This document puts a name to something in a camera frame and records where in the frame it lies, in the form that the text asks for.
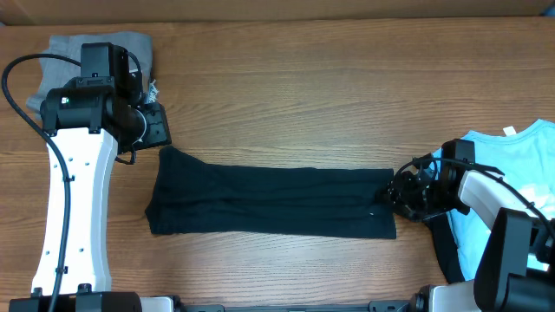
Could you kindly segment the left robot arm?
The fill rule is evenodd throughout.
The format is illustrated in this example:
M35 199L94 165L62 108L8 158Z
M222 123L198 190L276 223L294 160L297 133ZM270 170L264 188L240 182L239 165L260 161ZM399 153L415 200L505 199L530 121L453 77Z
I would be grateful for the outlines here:
M50 90L32 128L49 150L49 200L42 254L26 311L174 311L173 296L116 292L108 266L108 191L124 153L164 146L165 109L144 99L137 57L109 42L85 43L81 73Z

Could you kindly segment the black t-shirt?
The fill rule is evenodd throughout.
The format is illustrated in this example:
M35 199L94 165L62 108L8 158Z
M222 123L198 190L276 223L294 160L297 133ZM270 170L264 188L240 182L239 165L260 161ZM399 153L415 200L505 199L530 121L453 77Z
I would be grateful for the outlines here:
M376 193L390 169L208 164L168 146L145 213L154 235L247 231L394 239L393 212Z

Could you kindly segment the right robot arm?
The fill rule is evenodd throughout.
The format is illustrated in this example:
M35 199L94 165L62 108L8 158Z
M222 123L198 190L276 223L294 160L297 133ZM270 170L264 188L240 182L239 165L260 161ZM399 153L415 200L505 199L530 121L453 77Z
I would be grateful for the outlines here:
M376 193L393 213L426 222L474 211L491 234L472 281L425 286L405 311L552 311L554 223L510 186L503 172L475 160L474 143L444 143L402 166Z

